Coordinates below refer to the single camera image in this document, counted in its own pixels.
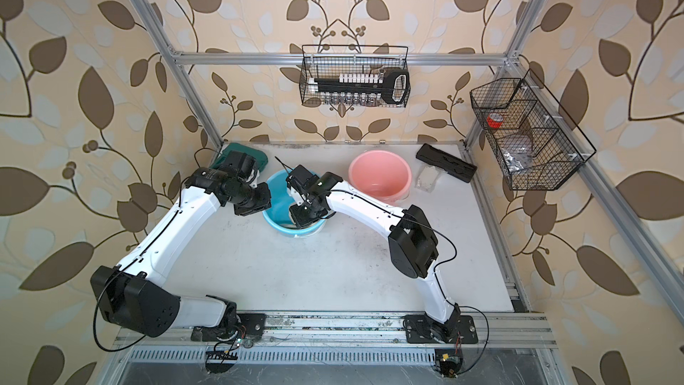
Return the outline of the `blue plastic bucket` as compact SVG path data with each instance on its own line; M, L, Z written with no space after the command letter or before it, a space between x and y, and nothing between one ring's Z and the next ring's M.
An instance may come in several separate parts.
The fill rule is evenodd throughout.
M274 173L266 180L271 193L271 208L262 212L265 221L282 235L290 238L305 238L319 233L325 225L319 220L306 228L296 228L290 218L290 206L295 203L288 193L285 170Z

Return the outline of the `pink plastic bucket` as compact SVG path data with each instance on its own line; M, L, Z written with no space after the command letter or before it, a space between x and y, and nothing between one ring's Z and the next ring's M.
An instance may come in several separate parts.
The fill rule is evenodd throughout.
M371 150L351 162L348 181L362 193L393 204L408 197L413 173L408 162L398 154Z

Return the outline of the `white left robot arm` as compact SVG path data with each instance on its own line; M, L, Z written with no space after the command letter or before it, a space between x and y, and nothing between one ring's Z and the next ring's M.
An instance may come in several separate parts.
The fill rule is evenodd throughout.
M91 276L94 319L150 338L189 327L222 340L243 333L234 302L210 295L177 296L165 283L194 235L221 208L232 206L238 217L270 209L269 187L258 180L266 163L262 154L231 151L215 167L196 169L151 233L115 267L99 267Z

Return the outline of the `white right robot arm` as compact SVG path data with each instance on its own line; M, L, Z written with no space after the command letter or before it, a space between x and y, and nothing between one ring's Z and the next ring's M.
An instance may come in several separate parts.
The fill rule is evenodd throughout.
M438 238L421 208L386 204L363 194L334 173L317 176L301 165L288 171L286 185L294 200L290 218L297 228L340 213L385 237L391 263L416 281L422 295L423 324L417 328L421 335L438 342L456 342L461 310L450 303L438 283L434 265L439 256Z

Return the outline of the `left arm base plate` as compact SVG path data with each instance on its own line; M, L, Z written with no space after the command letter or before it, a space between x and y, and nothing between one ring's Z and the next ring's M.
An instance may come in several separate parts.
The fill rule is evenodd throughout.
M247 339L258 342L265 331L265 313L231 313L226 314L216 327L194 327L192 342L233 342Z

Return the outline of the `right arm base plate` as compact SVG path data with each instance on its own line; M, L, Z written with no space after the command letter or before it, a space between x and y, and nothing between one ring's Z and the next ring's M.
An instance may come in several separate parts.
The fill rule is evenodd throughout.
M471 315L456 315L445 324L436 322L427 314L406 315L403 317L402 326L409 344L456 344L457 340L462 344L479 343Z

